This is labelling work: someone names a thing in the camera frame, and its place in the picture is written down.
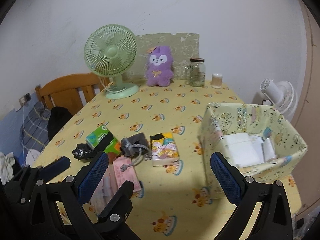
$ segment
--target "plaid fabric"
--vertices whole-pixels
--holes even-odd
[[[20,142],[24,157],[27,156],[30,149],[42,152],[48,144],[47,125],[50,114],[51,111],[44,108],[42,102],[37,102],[25,118],[20,129]]]

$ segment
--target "table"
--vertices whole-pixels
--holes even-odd
[[[88,162],[78,161],[72,155],[77,143],[101,124],[119,139],[143,132],[146,138],[161,132],[173,132],[180,163],[176,166],[153,167],[143,161],[135,167],[144,189],[134,194],[133,210],[127,224],[142,239],[212,240],[232,214],[235,205],[227,198],[208,198],[202,160],[202,150],[197,140],[197,130],[207,103],[239,102],[242,100],[226,85],[203,88],[185,85],[175,80],[169,87],[140,86],[140,91],[129,98],[106,99],[98,94],[79,111],[47,145],[34,166],[45,166],[60,156],[71,160],[70,168],[55,177],[62,181],[76,175]],[[292,176],[282,179],[292,214],[301,207],[298,189]],[[257,204],[241,239],[247,238],[258,215]],[[59,209],[66,216],[61,204]],[[92,222],[97,221],[94,206],[84,205]]]

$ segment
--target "white wall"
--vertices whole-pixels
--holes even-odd
[[[301,90],[298,0],[17,0],[0,25],[0,114],[38,84],[88,72],[84,44],[111,23],[135,34],[199,33],[207,74],[223,73],[248,103],[266,77]]]

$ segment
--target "stuffed animal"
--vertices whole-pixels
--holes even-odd
[[[156,47],[147,58],[147,86],[167,87],[173,77],[171,65],[173,58],[169,46]]]

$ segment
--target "power outlet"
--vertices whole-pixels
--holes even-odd
[[[30,93],[25,94],[22,98],[19,98],[20,106],[23,107],[30,100],[31,100]]]

